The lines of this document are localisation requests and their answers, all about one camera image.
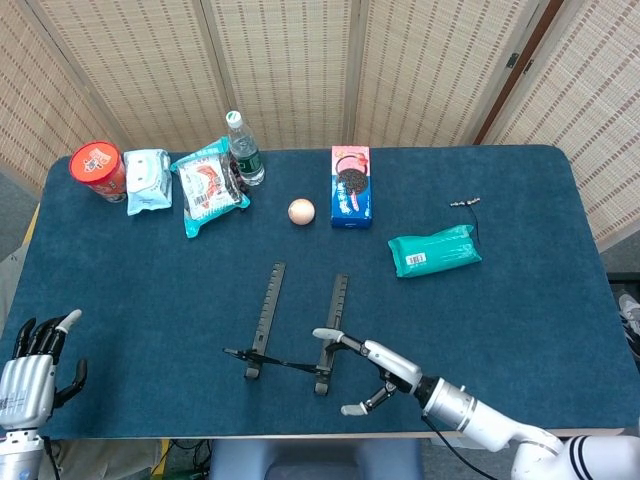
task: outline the blue box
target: blue box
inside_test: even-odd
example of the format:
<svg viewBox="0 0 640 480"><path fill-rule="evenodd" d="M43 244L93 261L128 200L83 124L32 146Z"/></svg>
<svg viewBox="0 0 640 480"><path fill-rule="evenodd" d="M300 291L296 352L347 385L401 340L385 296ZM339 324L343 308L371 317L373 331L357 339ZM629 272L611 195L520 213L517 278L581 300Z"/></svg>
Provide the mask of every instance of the blue box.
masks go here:
<svg viewBox="0 0 640 480"><path fill-rule="evenodd" d="M331 225L368 228L373 216L369 147L331 149Z"/></svg>

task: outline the green package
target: green package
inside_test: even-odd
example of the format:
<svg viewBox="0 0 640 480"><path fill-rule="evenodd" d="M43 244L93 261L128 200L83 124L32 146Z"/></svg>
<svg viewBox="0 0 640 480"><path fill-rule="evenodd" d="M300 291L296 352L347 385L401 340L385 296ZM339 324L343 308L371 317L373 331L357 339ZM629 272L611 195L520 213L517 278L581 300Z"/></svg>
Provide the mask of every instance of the green package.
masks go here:
<svg viewBox="0 0 640 480"><path fill-rule="evenodd" d="M472 231L471 225L457 225L427 237L389 240L396 276L417 277L481 261L469 236Z"/></svg>

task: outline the silver robotic hand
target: silver robotic hand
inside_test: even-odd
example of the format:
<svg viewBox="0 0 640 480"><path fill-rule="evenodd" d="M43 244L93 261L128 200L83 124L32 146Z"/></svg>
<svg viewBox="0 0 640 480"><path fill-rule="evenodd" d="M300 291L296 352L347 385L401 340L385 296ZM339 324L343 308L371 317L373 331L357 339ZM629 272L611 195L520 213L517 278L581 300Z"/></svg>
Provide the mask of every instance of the silver robotic hand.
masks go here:
<svg viewBox="0 0 640 480"><path fill-rule="evenodd" d="M35 330L36 320L26 322L0 380L0 426L7 432L0 443L0 479L35 480L46 447L38 428L75 396L86 381L87 361L76 366L76 377L57 391L56 368L69 330L82 312L52 318Z"/></svg>
<svg viewBox="0 0 640 480"><path fill-rule="evenodd" d="M433 428L433 416L464 433L487 450L497 452L509 441L520 442L513 480L637 480L640 478L640 438L576 437L563 443L551 433L516 422L440 377L428 377L406 358L371 340L361 342L339 330L317 328L313 335L331 340L327 348L350 349L378 367L384 386L357 405L345 405L343 415L367 415L396 391L417 398L423 420ZM468 466L486 478L466 460Z"/></svg>

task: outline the red cup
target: red cup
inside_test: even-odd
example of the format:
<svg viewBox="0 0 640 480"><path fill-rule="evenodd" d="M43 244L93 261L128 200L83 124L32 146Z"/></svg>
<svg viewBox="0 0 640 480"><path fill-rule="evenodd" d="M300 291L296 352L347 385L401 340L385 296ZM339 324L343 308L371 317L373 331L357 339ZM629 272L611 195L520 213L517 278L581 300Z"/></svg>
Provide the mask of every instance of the red cup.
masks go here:
<svg viewBox="0 0 640 480"><path fill-rule="evenodd" d="M111 143L92 142L80 147L71 156L69 172L109 202L121 202L127 197L122 155Z"/></svg>

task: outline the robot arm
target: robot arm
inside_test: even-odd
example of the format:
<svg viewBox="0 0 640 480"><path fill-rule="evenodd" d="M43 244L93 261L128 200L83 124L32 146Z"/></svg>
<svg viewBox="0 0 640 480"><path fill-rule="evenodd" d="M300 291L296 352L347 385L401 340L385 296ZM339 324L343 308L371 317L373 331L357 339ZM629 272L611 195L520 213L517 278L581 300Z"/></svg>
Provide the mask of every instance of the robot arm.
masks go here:
<svg viewBox="0 0 640 480"><path fill-rule="evenodd" d="M640 438L577 437L563 444L551 433L501 414L440 377L422 374L419 366L377 342L360 342L343 332L317 328L313 335L334 343L327 348L351 349L375 364L385 382L369 400L345 405L343 415L367 415L396 391L417 398L422 417L434 416L496 452L511 440L520 443L513 480L633 480L640 478Z"/></svg>
<svg viewBox="0 0 640 480"><path fill-rule="evenodd" d="M39 325L35 319L18 332L13 356L5 364L0 380L0 426L7 438L0 443L0 479L35 480L45 442L38 428L84 386L87 361L76 366L76 378L56 391L55 376L67 334L82 312L74 310Z"/></svg>

